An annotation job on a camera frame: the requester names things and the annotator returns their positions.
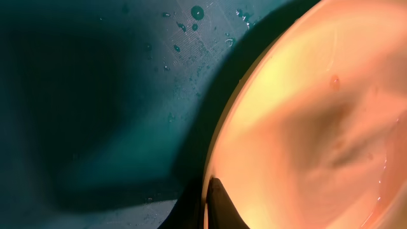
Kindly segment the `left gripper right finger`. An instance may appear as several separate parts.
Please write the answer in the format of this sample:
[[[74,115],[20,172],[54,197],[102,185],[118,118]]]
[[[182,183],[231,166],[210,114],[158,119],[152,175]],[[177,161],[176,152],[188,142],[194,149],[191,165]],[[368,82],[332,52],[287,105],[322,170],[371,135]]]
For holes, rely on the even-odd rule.
[[[218,178],[209,181],[207,209],[208,229],[249,229]]]

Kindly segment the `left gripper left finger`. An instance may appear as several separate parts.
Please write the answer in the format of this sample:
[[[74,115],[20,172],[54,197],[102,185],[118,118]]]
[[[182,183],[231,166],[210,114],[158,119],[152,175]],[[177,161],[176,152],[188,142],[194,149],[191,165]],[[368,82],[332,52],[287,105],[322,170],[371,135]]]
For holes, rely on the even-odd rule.
[[[158,229],[202,228],[202,179],[196,177],[187,184],[173,209]]]

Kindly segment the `yellow plate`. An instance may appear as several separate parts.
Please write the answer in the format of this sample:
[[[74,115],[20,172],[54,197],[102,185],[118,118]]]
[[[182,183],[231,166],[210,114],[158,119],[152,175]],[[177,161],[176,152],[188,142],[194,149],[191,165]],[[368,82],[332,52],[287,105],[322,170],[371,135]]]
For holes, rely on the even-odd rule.
[[[204,183],[249,228],[405,228],[406,2],[317,3],[222,117]]]

